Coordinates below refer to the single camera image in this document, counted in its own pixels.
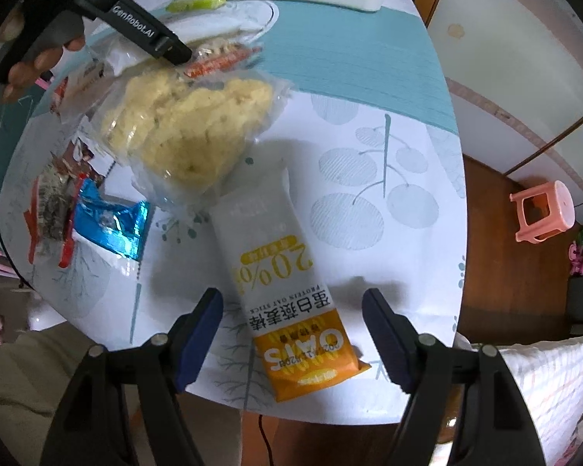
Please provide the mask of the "white red-edged snack bag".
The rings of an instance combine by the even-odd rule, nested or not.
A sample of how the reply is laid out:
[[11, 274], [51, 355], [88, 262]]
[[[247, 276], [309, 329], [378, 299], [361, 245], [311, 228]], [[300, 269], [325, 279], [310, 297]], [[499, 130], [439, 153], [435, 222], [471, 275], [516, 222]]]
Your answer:
[[66, 97], [57, 115], [62, 123], [80, 120], [107, 96], [114, 82], [113, 67], [93, 59], [71, 71]]

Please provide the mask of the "red snack clear packet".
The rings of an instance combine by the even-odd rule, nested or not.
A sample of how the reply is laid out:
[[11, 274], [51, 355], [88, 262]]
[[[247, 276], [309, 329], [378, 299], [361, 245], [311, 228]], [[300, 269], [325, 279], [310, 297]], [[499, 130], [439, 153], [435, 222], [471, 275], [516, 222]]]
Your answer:
[[63, 104], [63, 101], [66, 97], [68, 83], [69, 78], [65, 77], [61, 80], [61, 82], [59, 82], [56, 88], [53, 89], [50, 100], [50, 111], [52, 112], [52, 114], [57, 115], [59, 114], [59, 111], [61, 110], [61, 105]]

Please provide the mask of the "oat stick orange packet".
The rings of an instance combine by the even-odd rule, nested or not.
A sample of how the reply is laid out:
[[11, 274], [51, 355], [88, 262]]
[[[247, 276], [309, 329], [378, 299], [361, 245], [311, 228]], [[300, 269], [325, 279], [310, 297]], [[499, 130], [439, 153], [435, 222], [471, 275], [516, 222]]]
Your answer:
[[276, 401], [368, 370], [293, 208], [286, 169], [226, 194], [210, 218]]

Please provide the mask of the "nut snack packet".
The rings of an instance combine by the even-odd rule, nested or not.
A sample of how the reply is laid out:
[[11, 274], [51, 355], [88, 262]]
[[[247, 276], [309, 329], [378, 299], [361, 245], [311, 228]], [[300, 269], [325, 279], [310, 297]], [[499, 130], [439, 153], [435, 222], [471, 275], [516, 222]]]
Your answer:
[[198, 79], [251, 64], [260, 58], [262, 52], [261, 44], [216, 39], [199, 45], [191, 59], [179, 71], [188, 79]]

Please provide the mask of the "large white zip bag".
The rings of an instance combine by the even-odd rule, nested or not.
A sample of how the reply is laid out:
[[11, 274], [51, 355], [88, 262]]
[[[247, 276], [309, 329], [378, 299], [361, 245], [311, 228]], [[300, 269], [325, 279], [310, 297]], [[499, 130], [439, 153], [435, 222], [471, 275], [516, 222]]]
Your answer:
[[[250, 17], [217, 13], [164, 19], [163, 23], [188, 46], [216, 37], [254, 34], [264, 28]], [[94, 60], [108, 65], [114, 76], [151, 59], [143, 49], [119, 34], [99, 40], [90, 46], [90, 53]]]

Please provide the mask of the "blue foil snack packet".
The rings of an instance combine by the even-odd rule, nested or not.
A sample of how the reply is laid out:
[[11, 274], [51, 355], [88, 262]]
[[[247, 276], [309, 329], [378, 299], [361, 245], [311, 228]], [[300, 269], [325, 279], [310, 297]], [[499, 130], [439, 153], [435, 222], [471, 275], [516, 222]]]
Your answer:
[[148, 201], [133, 204], [106, 201], [96, 183], [84, 179], [74, 205], [73, 229], [114, 255], [140, 262], [153, 211]]

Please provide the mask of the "yellow puff snack bag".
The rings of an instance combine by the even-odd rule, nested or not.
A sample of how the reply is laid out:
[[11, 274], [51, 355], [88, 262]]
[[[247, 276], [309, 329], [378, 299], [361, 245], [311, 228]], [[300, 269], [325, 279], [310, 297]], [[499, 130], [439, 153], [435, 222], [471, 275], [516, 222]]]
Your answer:
[[195, 209], [281, 115], [291, 86], [252, 68], [195, 79], [177, 68], [134, 71], [96, 109], [93, 135], [147, 200], [166, 212]]

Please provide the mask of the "brown chocolate snack packet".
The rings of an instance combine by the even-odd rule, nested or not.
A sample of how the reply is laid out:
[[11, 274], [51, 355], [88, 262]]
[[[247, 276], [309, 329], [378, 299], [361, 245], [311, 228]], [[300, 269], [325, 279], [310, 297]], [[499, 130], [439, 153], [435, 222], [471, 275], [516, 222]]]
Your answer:
[[77, 137], [68, 143], [63, 154], [53, 156], [52, 162], [62, 175], [67, 175], [73, 179], [85, 176], [96, 184], [101, 184], [105, 177], [91, 165], [93, 158], [94, 154], [89, 146], [80, 137]]

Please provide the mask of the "dark dried fruit packet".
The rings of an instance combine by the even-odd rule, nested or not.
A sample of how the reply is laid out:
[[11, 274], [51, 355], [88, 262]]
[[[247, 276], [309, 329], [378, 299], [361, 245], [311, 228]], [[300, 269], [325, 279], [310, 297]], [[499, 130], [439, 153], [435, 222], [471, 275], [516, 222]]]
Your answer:
[[75, 251], [73, 218], [85, 176], [75, 176], [56, 160], [47, 164], [32, 183], [30, 206], [24, 219], [30, 237], [28, 262], [58, 257], [67, 268]]

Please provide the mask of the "green snack packet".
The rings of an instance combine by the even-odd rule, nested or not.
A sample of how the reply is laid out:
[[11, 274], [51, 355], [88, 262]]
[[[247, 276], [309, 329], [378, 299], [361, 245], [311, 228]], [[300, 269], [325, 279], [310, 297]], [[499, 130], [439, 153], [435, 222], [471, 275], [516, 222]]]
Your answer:
[[173, 0], [166, 6], [169, 13], [191, 12], [192, 10], [216, 10], [227, 0]]

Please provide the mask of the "pink plastic stool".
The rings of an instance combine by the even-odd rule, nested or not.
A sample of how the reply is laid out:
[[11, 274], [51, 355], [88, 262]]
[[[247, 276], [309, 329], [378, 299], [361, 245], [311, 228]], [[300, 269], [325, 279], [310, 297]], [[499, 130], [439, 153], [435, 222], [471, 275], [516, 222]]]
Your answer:
[[546, 182], [510, 194], [509, 199], [516, 206], [517, 242], [539, 244], [565, 233], [575, 224], [572, 195], [564, 182]]

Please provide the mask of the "patterned tablecloth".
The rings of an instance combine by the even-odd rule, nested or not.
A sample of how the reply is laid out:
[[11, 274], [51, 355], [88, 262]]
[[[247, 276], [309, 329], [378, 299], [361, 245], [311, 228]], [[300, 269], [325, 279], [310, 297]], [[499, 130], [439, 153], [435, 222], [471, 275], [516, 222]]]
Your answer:
[[286, 167], [290, 197], [345, 329], [368, 370], [279, 403], [251, 342], [210, 221], [157, 212], [138, 273], [92, 248], [72, 264], [43, 260], [25, 276], [73, 326], [110, 348], [139, 345], [220, 289], [224, 318], [189, 391], [209, 401], [297, 421], [377, 425], [400, 420], [407, 397], [389, 381], [361, 315], [381, 290], [417, 330], [451, 344], [466, 251], [463, 160], [452, 102], [412, 0], [375, 13], [262, 2], [262, 68], [293, 83], [285, 110], [229, 179]]

